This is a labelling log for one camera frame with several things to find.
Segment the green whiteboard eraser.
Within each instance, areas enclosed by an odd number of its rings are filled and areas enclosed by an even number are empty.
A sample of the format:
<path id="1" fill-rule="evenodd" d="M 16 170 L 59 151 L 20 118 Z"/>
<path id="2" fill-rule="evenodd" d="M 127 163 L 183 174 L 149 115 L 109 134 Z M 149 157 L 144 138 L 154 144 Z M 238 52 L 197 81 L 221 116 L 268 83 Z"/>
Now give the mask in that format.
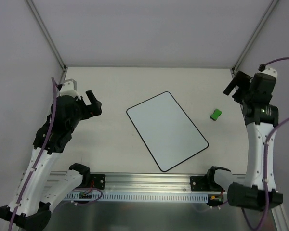
<path id="1" fill-rule="evenodd" d="M 221 114 L 222 114 L 222 111 L 221 111 L 221 110 L 215 109 L 215 110 L 213 111 L 213 113 L 210 115 L 210 119 L 212 119 L 213 121 L 216 121 Z"/>

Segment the small whiteboard black frame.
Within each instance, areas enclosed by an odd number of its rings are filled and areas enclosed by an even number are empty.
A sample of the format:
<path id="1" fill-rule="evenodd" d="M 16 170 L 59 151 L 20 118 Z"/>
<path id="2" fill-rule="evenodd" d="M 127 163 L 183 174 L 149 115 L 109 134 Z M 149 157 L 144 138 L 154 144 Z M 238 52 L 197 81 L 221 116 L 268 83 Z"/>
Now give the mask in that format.
<path id="1" fill-rule="evenodd" d="M 128 108 L 126 114 L 161 172 L 168 172 L 209 147 L 168 91 Z"/>

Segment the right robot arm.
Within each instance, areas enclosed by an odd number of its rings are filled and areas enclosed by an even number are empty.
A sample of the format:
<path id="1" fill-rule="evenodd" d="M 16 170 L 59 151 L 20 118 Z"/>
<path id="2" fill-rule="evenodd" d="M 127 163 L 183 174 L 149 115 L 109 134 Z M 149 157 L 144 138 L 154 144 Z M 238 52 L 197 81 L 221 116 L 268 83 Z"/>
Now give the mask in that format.
<path id="1" fill-rule="evenodd" d="M 225 88 L 242 106 L 248 134 L 248 163 L 243 180 L 223 167 L 212 166 L 207 172 L 206 186 L 212 191 L 220 187 L 227 192 L 229 205 L 265 211 L 283 203 L 277 192 L 273 173 L 274 139 L 279 125 L 279 111 L 270 104 L 277 80 L 277 71 L 261 70 L 253 77 L 239 71 Z"/>

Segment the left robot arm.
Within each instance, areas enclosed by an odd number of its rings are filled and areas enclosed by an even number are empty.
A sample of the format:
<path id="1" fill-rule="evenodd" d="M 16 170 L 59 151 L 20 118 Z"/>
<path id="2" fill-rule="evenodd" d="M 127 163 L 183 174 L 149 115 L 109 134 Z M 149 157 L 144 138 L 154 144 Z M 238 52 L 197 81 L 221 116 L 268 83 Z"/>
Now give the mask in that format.
<path id="1" fill-rule="evenodd" d="M 26 231 L 43 230 L 52 212 L 70 191 L 89 186 L 90 168 L 74 163 L 62 180 L 51 189 L 44 189 L 79 122 L 102 113 L 102 104 L 93 92 L 88 90 L 86 95 L 89 105 L 74 90 L 54 96 L 51 114 L 36 133 L 31 160 L 15 197 L 8 205 L 0 207 L 0 218 L 9 223 L 8 230 L 12 230 L 13 225 Z"/>

